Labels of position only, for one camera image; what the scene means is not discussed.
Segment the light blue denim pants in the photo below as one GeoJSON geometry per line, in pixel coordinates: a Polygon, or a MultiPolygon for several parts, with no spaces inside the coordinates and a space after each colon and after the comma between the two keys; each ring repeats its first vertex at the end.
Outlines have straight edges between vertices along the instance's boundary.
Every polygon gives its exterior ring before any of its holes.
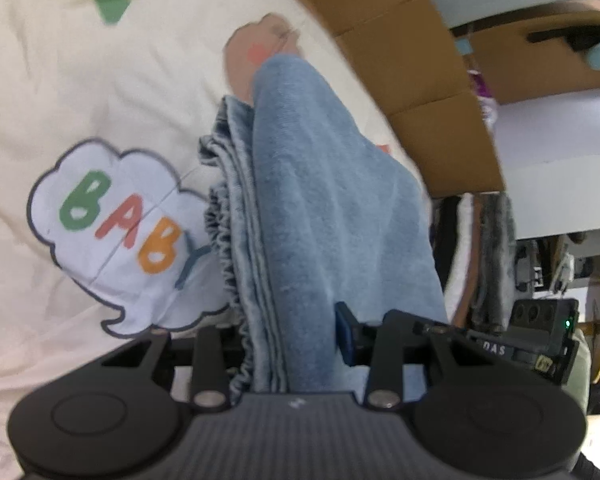
{"type": "Polygon", "coordinates": [[[362,393],[366,368],[337,348],[338,302],[362,322],[446,320],[422,187],[303,58],[269,58],[251,89],[250,103],[222,99],[199,144],[221,173],[204,222],[245,351],[230,391],[362,393]]]}

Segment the folded brown white clothes stack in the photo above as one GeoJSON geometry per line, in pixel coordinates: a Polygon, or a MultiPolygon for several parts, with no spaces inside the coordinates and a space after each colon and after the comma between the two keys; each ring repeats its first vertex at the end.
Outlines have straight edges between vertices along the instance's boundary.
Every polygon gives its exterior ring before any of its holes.
{"type": "Polygon", "coordinates": [[[468,325],[478,288],[482,200],[476,194],[431,203],[429,240],[451,325],[468,325]]]}

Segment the folded camouflage cloth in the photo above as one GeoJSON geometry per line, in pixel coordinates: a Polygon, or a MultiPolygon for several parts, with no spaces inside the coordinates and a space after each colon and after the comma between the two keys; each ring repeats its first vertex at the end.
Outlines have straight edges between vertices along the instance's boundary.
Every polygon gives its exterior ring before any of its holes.
{"type": "Polygon", "coordinates": [[[480,249],[478,284],[471,321],[482,332],[506,329],[515,302],[516,234],[508,195],[479,195],[480,249]]]}

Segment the pink refill pouch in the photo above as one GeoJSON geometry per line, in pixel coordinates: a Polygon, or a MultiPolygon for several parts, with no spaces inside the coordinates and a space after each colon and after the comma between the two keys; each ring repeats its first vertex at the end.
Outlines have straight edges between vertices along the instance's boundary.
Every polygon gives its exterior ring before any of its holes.
{"type": "Polygon", "coordinates": [[[498,120],[498,101],[492,96],[482,73],[478,70],[468,70],[467,73],[480,106],[482,121],[488,131],[492,133],[498,120]]]}

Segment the detergent bottle blue cap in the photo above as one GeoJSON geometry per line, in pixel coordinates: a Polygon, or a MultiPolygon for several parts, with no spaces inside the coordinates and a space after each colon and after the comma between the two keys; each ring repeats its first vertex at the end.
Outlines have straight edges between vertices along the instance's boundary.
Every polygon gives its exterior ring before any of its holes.
{"type": "Polygon", "coordinates": [[[454,40],[454,44],[460,56],[469,56],[474,53],[474,48],[472,47],[469,39],[466,37],[456,38],[454,40]]]}

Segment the cream bear print bedsheet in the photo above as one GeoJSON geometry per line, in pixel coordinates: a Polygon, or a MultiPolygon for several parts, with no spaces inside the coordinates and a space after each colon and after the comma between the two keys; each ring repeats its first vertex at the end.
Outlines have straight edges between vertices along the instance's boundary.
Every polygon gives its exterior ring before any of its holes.
{"type": "Polygon", "coordinates": [[[0,0],[0,479],[20,474],[6,424],[27,393],[148,330],[233,321],[204,232],[221,175],[198,145],[227,41],[270,13],[412,168],[298,0],[0,0]]]}

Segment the brown cardboard barrier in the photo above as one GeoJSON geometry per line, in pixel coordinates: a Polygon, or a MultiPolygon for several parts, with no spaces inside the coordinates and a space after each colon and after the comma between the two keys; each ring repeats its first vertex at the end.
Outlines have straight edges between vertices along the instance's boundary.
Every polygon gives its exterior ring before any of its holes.
{"type": "Polygon", "coordinates": [[[543,4],[453,28],[432,0],[300,2],[332,34],[434,197],[505,186],[457,39],[470,41],[502,104],[600,89],[600,71],[566,39],[600,30],[600,0],[543,4]]]}

